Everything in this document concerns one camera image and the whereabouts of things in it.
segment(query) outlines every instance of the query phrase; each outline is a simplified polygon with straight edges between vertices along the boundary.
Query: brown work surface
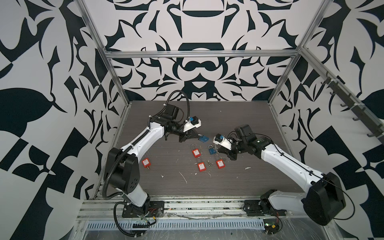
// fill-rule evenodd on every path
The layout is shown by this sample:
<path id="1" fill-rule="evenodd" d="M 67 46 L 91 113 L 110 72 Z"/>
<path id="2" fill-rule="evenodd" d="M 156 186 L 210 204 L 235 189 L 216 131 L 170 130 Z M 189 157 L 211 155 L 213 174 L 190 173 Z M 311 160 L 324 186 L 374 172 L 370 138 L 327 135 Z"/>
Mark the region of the brown work surface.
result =
<path id="1" fill-rule="evenodd" d="M 159 112 L 163 104 L 163 101 L 134 101 L 118 147 L 140 134 L 147 126 L 148 116 Z M 182 108 L 187 114 L 185 101 L 172 101 L 170 104 Z M 178 136 L 169 135 L 168 141 L 163 137 L 152 145 L 149 149 L 151 156 L 147 154 L 151 169 L 145 169 L 141 161 L 139 163 L 140 184 L 149 195 L 260 196 L 270 189 L 302 192 L 294 181 L 277 168 L 253 155 L 238 154 L 237 161 L 231 161 L 220 154 L 227 161 L 225 168 L 218 169 L 214 156 L 208 152 L 208 146 L 217 133 L 227 135 L 242 124 L 249 124 L 255 133 L 270 136 L 286 151 L 266 102 L 190 102 L 190 115 L 201 119 L 202 126 L 196 130 L 209 137 L 208 142 L 189 139 L 179 143 Z M 191 144 L 203 151 L 201 159 L 207 167 L 206 171 L 199 172 Z M 208 167 L 207 160 L 214 165 Z"/>

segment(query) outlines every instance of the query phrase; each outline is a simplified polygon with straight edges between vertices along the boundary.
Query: white label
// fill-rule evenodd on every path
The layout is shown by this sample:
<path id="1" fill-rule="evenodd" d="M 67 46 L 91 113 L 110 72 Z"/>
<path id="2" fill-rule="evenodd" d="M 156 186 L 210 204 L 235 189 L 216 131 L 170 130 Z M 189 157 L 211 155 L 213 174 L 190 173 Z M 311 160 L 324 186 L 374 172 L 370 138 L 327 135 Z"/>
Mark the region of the white label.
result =
<path id="1" fill-rule="evenodd" d="M 200 170 L 205 169 L 204 163 L 200 163 L 200 164 L 199 164 L 199 169 L 200 169 Z"/>

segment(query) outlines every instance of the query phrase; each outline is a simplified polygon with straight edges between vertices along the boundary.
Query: white scrap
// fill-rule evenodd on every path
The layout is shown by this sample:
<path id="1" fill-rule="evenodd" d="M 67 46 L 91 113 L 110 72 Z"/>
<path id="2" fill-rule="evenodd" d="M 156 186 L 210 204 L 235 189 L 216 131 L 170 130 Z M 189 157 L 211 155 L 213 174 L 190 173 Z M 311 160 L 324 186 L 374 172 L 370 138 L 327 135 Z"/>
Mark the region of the white scrap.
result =
<path id="1" fill-rule="evenodd" d="M 181 172 L 179 172 L 179 173 L 180 173 L 180 175 L 184 178 L 185 183 L 188 184 L 188 182 L 187 182 L 187 180 L 185 179 L 185 177 L 183 176 L 183 174 L 181 174 Z"/>

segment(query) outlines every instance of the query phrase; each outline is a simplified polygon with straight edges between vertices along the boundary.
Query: red padlock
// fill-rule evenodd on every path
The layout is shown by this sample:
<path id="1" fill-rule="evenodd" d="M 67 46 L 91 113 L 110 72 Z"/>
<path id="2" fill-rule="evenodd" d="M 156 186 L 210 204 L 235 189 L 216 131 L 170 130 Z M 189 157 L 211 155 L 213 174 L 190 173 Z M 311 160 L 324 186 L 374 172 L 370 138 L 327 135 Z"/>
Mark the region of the red padlock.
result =
<path id="1" fill-rule="evenodd" d="M 199 149 L 195 145 L 192 144 L 191 149 L 192 149 L 193 156 L 199 157 L 201 155 Z"/>
<path id="2" fill-rule="evenodd" d="M 203 161 L 201 161 L 201 157 L 197 157 L 196 162 L 197 162 L 197 167 L 199 168 L 199 171 L 205 171 L 207 168 L 205 167 L 205 164 Z"/>
<path id="3" fill-rule="evenodd" d="M 144 167 L 148 168 L 149 169 L 149 166 L 151 165 L 151 162 L 149 161 L 149 159 L 147 158 L 147 156 L 145 155 L 144 153 L 144 156 L 146 157 L 143 161 L 141 161 L 144 165 Z"/>
<path id="4" fill-rule="evenodd" d="M 216 156 L 218 156 L 218 158 L 219 158 L 219 159 L 216 161 L 217 167 L 218 167 L 219 169 L 225 167 L 225 164 L 224 164 L 223 159 L 221 159 L 221 157 L 220 157 L 218 154 L 216 154 L 216 155 L 214 156 L 215 160 L 216 160 Z"/>

